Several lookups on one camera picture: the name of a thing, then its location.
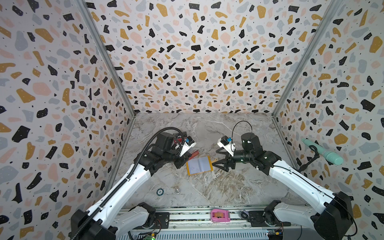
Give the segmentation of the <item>yellow leather card holder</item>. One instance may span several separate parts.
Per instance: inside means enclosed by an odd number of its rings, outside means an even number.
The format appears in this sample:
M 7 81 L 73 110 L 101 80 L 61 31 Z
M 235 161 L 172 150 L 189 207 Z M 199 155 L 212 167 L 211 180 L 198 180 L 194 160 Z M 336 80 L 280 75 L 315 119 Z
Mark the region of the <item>yellow leather card holder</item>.
M 213 171 L 213 165 L 209 156 L 194 158 L 187 162 L 189 176 Z

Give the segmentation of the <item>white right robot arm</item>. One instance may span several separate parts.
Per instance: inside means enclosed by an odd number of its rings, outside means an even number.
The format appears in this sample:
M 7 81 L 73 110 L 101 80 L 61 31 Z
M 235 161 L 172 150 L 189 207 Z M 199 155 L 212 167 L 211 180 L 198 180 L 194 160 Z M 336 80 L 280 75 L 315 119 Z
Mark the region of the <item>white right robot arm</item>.
M 245 133 L 241 136 L 242 149 L 236 150 L 228 136 L 218 139 L 218 154 L 225 158 L 213 166 L 228 172 L 237 163 L 251 164 L 257 170 L 290 188 L 308 206 L 293 206 L 282 201 L 272 201 L 265 209 L 262 221 L 274 227 L 291 223 L 316 231 L 325 240 L 341 240 L 356 222 L 353 217 L 351 198 L 343 193 L 334 193 L 306 178 L 292 168 L 280 156 L 265 151 L 258 136 Z

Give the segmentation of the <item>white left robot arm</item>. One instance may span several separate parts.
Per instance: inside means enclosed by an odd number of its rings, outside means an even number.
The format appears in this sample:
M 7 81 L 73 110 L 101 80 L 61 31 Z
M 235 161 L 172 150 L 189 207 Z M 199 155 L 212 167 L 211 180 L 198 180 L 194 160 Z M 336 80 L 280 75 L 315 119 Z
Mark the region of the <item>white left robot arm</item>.
M 146 143 L 124 176 L 86 211 L 77 210 L 71 217 L 72 240 L 116 240 L 137 227 L 150 228 L 155 223 L 155 208 L 140 203 L 119 215 L 134 193 L 165 164 L 177 169 L 185 165 L 190 149 L 196 145 L 191 136 L 167 127 Z

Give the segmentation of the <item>teal round token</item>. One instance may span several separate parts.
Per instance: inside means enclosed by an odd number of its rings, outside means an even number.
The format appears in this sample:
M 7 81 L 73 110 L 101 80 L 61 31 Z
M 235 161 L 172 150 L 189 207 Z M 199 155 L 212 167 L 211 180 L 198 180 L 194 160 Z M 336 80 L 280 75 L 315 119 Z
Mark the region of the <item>teal round token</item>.
M 164 194 L 164 189 L 160 188 L 157 190 L 157 195 L 162 196 Z

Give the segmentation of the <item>pink tape measure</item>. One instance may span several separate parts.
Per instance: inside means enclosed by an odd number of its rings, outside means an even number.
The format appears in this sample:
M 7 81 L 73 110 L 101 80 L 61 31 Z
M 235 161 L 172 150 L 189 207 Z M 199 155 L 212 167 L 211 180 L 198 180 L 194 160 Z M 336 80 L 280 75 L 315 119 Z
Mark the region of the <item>pink tape measure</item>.
M 210 219 L 213 223 L 229 223 L 231 221 L 230 211 L 213 209 L 210 213 Z

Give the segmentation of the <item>mint green microphone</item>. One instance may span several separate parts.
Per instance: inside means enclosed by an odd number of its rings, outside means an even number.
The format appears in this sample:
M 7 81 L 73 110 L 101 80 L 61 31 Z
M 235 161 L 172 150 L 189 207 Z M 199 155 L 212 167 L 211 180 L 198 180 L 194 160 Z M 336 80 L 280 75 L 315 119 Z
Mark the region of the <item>mint green microphone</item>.
M 326 159 L 326 161 L 328 161 L 329 163 L 337 165 L 337 166 L 344 163 L 344 159 L 340 155 L 338 155 L 337 153 L 326 150 L 324 147 L 312 142 L 309 139 L 302 139 L 302 142 L 307 147 L 310 147 L 310 146 L 315 147 L 317 149 L 317 152 L 319 153 L 319 155 L 323 156 Z

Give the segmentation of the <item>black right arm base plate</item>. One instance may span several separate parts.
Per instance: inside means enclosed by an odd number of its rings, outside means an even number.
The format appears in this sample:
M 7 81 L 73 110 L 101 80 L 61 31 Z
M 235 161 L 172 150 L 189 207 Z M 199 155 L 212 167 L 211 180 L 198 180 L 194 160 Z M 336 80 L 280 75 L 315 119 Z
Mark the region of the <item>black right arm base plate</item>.
M 251 224 L 251 227 L 284 227 L 291 226 L 289 222 L 281 222 L 277 219 L 273 210 L 281 201 L 273 200 L 264 210 L 241 212 L 241 218 Z

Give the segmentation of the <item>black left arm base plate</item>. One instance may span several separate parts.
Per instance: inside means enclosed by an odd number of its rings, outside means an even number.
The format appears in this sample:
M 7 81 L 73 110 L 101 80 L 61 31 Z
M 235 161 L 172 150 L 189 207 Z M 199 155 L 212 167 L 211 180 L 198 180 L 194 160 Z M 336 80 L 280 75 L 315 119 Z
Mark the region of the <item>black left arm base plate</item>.
M 167 229 L 169 227 L 170 222 L 170 213 L 169 212 L 156 212 L 150 213 L 144 219 L 140 218 L 140 225 L 134 228 L 134 230 L 144 230 L 144 231 L 154 231 L 159 229 Z

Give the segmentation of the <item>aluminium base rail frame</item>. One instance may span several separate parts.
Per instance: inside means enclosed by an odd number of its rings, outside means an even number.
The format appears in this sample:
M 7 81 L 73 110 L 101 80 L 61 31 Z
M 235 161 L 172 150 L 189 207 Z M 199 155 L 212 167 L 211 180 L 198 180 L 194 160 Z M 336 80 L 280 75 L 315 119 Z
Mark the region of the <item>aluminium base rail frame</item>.
M 245 224 L 251 227 L 251 224 L 241 218 L 241 213 L 237 213 L 231 216 L 229 223 L 213 223 L 210 219 L 210 212 L 207 214 L 205 209 L 199 210 L 196 213 L 170 213 L 169 227 L 187 229 L 188 231 L 196 231 L 198 228 L 206 231 L 217 231 L 219 237 L 223 237 L 227 233 L 228 228 L 239 227 L 241 224 Z

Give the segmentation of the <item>aluminium corner post left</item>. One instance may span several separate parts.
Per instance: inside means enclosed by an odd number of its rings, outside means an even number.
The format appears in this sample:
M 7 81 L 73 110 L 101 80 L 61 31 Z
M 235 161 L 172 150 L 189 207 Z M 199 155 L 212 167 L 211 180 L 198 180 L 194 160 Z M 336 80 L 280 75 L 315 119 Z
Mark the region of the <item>aluminium corner post left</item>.
M 92 15 L 91 13 L 89 12 L 88 10 L 88 7 L 86 5 L 86 2 L 85 1 L 81 1 L 81 0 L 75 0 L 74 1 L 78 10 L 80 11 L 80 14 L 82 16 L 82 18 L 84 19 L 85 21 L 85 24 L 87 26 L 87 28 L 89 29 L 90 31 L 90 34 L 95 42 L 95 45 L 104 61 L 104 63 L 106 64 L 106 68 L 108 69 L 108 71 L 111 73 L 112 75 L 112 79 L 120 93 L 120 95 L 122 96 L 122 99 L 124 101 L 124 104 L 127 108 L 127 112 L 129 113 L 129 116 L 134 118 L 135 117 L 135 112 L 132 108 L 132 105 L 130 103 L 130 100 L 125 92 L 125 89 L 118 77 L 118 74 L 117 74 L 117 71 L 107 53 L 107 50 L 106 50 L 106 47 L 101 39 L 101 36 L 97 30 L 97 27 L 92 19 Z

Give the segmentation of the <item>aluminium corner post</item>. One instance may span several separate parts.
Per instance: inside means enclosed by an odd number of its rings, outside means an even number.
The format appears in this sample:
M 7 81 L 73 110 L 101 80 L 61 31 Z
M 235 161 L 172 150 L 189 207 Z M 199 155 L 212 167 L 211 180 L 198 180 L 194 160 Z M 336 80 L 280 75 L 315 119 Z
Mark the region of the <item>aluminium corner post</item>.
M 278 101 L 278 103 L 277 103 L 277 105 L 276 105 L 276 107 L 272 113 L 273 118 L 276 118 L 278 116 L 280 110 L 285 105 L 285 102 L 288 99 L 289 94 L 292 91 L 292 89 L 294 88 L 295 84 L 297 83 L 302 70 L 306 66 L 307 62 L 310 60 L 310 58 L 311 58 L 312 54 L 314 53 L 318 43 L 320 42 L 323 35 L 325 34 L 327 27 L 329 26 L 333 17 L 338 12 L 338 10 L 341 7 L 341 5 L 343 4 L 343 2 L 344 1 L 342 1 L 342 0 L 331 1 L 330 5 L 326 9 L 325 14 L 323 16 L 323 19 L 319 23 L 317 31 L 314 33 L 308 47 L 304 51 L 304 54 L 298 63 L 297 68 L 295 69 L 291 79 L 289 80 L 289 82 L 287 83 L 287 85 L 284 88 L 283 94 L 282 94 L 280 100 Z
M 86 2 L 85 1 L 81 1 L 81 0 L 75 0 L 74 1 L 78 10 L 80 11 L 80 14 L 82 16 L 82 18 L 84 19 L 85 21 L 85 24 L 87 26 L 87 28 L 89 29 L 90 31 L 90 34 L 95 42 L 95 45 L 104 61 L 104 63 L 106 64 L 106 68 L 108 69 L 108 71 L 111 73 L 112 75 L 112 79 L 120 93 L 120 95 L 122 96 L 122 99 L 124 101 L 124 104 L 127 108 L 127 112 L 129 113 L 129 116 L 134 118 L 135 117 L 135 112 L 132 108 L 132 105 L 130 103 L 130 100 L 125 92 L 125 89 L 118 77 L 118 74 L 117 74 L 117 71 L 107 53 L 107 50 L 106 50 L 106 47 L 101 39 L 101 36 L 97 30 L 97 27 L 92 19 L 92 15 L 91 13 L 89 12 L 88 10 L 88 7 L 86 5 Z

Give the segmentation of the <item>aluminium corner post right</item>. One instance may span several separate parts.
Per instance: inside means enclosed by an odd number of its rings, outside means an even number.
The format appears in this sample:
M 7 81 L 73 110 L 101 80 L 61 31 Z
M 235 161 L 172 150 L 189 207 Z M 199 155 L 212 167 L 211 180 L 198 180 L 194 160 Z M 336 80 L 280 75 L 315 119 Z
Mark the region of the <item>aluminium corner post right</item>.
M 327 27 L 329 26 L 333 17 L 338 12 L 338 10 L 341 7 L 341 5 L 343 4 L 343 2 L 344 1 L 342 1 L 342 0 L 331 1 L 330 5 L 326 9 L 325 14 L 323 16 L 323 19 L 319 23 L 317 31 L 314 33 L 308 47 L 304 51 L 304 54 L 298 63 L 297 68 L 295 69 L 291 79 L 289 80 L 289 82 L 287 83 L 287 85 L 284 88 L 283 94 L 282 94 L 280 100 L 278 101 L 278 103 L 277 103 L 277 105 L 276 105 L 276 107 L 272 113 L 273 118 L 276 118 L 278 116 L 280 110 L 285 105 L 285 102 L 288 99 L 289 94 L 292 91 L 292 89 L 294 88 L 295 84 L 297 83 L 302 70 L 306 66 L 307 62 L 310 60 L 310 58 L 311 58 L 312 54 L 314 53 L 318 43 L 320 42 L 323 35 L 325 34 Z

